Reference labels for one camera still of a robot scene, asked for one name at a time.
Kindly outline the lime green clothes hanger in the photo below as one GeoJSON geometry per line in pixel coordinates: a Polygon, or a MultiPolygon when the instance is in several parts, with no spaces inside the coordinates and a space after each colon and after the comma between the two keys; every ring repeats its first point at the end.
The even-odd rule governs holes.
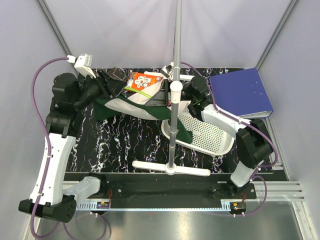
{"type": "Polygon", "coordinates": [[[140,95],[143,95],[143,96],[147,97],[148,99],[151,99],[151,98],[152,98],[152,96],[150,96],[149,94],[147,94],[147,93],[145,93],[145,92],[143,92],[143,91],[140,91],[140,90],[138,90],[138,89],[135,89],[135,88],[131,88],[131,87],[126,86],[126,87],[124,87],[124,89],[127,90],[127,91],[131,91],[131,92],[134,92],[134,93],[138,93],[138,94],[140,94],[140,95]]]}

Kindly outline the green and white t shirt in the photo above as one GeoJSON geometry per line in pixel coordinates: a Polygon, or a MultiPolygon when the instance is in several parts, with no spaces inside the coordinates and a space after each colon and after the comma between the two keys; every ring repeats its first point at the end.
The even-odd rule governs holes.
{"type": "MultiPolygon", "coordinates": [[[[142,92],[153,97],[160,90],[163,81],[161,80],[148,86],[142,92]]],[[[171,107],[146,106],[145,104],[148,100],[146,96],[137,92],[129,97],[120,94],[117,98],[110,100],[99,98],[92,104],[93,114],[97,121],[104,121],[120,114],[130,115],[143,120],[171,120],[171,107]]],[[[188,103],[188,101],[181,101],[179,103],[178,115],[182,113],[188,103]]],[[[179,119],[177,120],[176,140],[187,144],[191,144],[193,141],[192,131],[187,131],[179,119]]]]}

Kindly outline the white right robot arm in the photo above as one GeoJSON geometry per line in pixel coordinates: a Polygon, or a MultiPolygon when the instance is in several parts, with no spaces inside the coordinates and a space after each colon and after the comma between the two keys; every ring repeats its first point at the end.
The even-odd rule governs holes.
{"type": "Polygon", "coordinates": [[[201,76],[194,76],[186,86],[164,79],[148,86],[146,92],[150,96],[147,105],[165,107],[171,97],[176,97],[189,103],[188,112],[193,118],[216,126],[235,139],[239,162],[227,183],[227,192],[232,198],[244,194],[245,187],[263,167],[264,161],[277,152],[264,122],[244,119],[220,108],[213,91],[201,76]]]}

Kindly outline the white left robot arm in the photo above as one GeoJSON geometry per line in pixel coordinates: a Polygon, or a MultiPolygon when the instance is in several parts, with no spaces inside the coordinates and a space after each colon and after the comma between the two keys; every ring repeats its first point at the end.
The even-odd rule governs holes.
{"type": "Polygon", "coordinates": [[[50,112],[45,120],[45,141],[40,172],[28,199],[21,200],[20,212],[68,223],[76,207],[89,197],[103,198],[108,193],[106,177],[87,173],[68,190],[63,189],[70,152],[84,119],[83,109],[98,99],[113,100],[126,84],[119,68],[98,70],[95,77],[62,73],[53,80],[50,112]]]}

